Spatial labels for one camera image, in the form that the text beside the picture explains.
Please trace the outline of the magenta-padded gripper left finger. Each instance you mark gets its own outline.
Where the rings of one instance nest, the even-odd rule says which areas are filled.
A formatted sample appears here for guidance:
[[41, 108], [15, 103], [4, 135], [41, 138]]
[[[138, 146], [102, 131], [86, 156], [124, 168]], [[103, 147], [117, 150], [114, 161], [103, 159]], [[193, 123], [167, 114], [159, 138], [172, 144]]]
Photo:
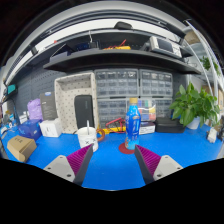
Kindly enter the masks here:
[[68, 156], [59, 155], [44, 170], [81, 186], [92, 155], [93, 145], [90, 144]]

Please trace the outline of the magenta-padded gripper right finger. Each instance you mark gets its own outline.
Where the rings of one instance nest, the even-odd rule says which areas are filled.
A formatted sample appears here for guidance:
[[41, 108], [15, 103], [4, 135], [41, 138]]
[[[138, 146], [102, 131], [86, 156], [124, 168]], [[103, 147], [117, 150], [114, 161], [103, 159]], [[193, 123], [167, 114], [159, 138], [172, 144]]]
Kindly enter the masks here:
[[182, 169], [182, 166], [169, 155], [159, 156], [140, 145], [135, 146], [134, 154], [145, 184], [150, 184]]

